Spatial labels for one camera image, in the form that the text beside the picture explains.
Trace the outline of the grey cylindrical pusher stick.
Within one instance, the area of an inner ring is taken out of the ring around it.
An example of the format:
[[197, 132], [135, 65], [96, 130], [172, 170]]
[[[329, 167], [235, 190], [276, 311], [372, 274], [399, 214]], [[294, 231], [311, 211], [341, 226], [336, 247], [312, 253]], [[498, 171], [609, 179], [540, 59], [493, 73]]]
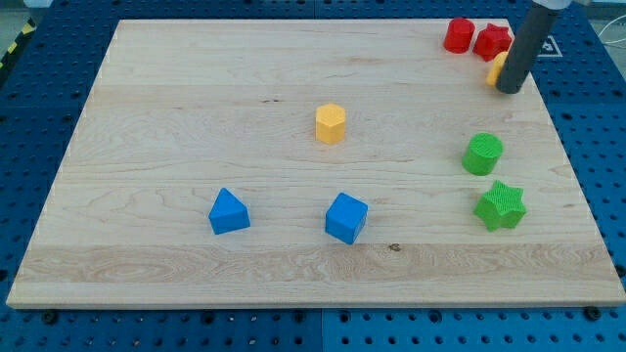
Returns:
[[560, 12], [561, 2], [531, 3], [496, 80], [495, 87], [501, 93], [520, 91]]

